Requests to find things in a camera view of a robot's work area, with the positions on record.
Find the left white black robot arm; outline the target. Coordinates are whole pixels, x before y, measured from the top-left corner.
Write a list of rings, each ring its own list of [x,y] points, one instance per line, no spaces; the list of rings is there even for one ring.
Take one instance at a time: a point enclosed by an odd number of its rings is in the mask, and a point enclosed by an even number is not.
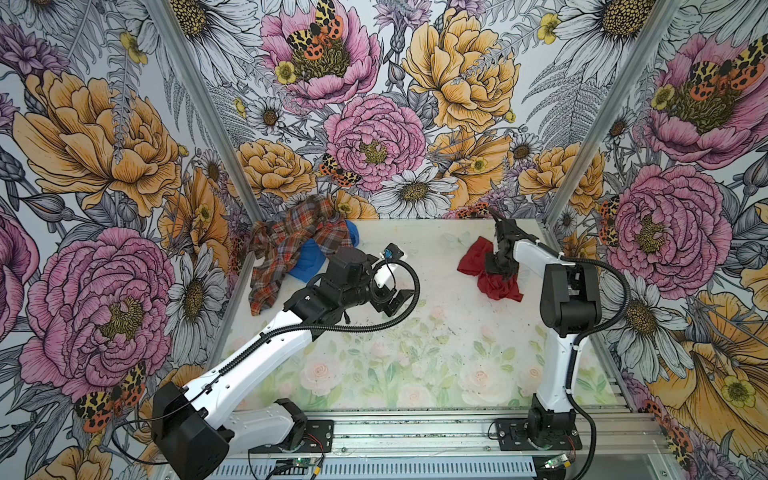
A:
[[[300,449],[312,435],[294,402],[280,398],[241,416],[238,405],[322,334],[392,328],[413,312],[419,297],[418,275],[395,244],[378,255],[339,249],[326,270],[295,291],[248,343],[185,385],[168,383],[157,391],[152,442],[181,479],[209,477],[231,453]]]

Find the red cloth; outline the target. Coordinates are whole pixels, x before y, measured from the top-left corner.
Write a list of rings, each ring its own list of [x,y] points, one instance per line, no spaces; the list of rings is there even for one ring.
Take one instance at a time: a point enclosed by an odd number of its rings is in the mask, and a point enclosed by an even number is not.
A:
[[[484,237],[478,237],[458,263],[457,271],[475,277],[480,292],[489,299],[521,302],[517,276],[505,279],[501,274],[491,273],[485,265],[486,256],[493,253],[493,244]]]

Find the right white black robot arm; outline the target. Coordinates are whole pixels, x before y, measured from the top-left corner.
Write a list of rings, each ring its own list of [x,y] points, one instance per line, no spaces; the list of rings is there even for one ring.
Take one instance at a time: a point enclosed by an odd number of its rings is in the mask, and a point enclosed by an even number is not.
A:
[[[527,419],[519,420],[507,433],[524,450],[577,449],[581,446],[575,425],[577,411],[567,395],[573,391],[582,335],[602,318],[598,270],[555,251],[522,230],[515,220],[495,210],[490,214],[496,247],[486,255],[485,270],[509,280],[524,266],[540,277],[539,317],[547,328],[541,383],[532,395]]]

